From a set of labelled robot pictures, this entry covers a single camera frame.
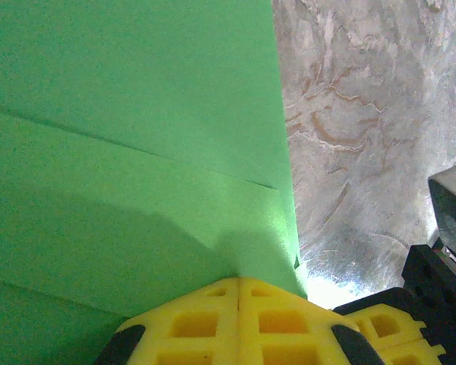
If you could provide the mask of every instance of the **black plastic mount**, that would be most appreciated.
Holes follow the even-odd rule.
[[[456,365],[456,275],[427,245],[411,246],[402,277],[404,288],[394,287],[335,308],[342,315],[384,303],[424,321],[423,337],[441,344],[443,365]]]

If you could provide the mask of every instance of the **marble surface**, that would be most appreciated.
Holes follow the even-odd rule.
[[[402,284],[456,164],[456,0],[273,0],[309,299]]]

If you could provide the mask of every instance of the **black rubber corner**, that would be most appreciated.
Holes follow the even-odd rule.
[[[385,365],[361,333],[345,325],[333,325],[331,330],[351,365]]]
[[[94,365],[126,365],[144,332],[143,325],[133,325],[115,333],[95,360]]]

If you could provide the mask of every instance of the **yellow foam piece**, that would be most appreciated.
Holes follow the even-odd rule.
[[[425,339],[378,352],[387,365],[441,365],[438,356],[445,353],[445,349],[440,344],[431,347]]]
[[[377,304],[345,316],[358,325],[359,330],[378,352],[423,338],[422,321],[414,321],[410,314],[386,304]]]
[[[239,365],[349,364],[331,327],[352,321],[255,279],[239,297]]]
[[[234,365],[239,279],[217,281],[124,322],[146,331],[128,365]]]
[[[231,278],[142,315],[128,365],[350,365],[331,326],[349,319],[263,281]]]

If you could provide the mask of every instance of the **green paper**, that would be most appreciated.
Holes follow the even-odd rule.
[[[221,278],[302,293],[278,191],[0,114],[0,280],[134,316]]]
[[[278,189],[296,218],[269,0],[0,1],[0,108]]]
[[[125,320],[0,282],[0,365],[93,363]]]

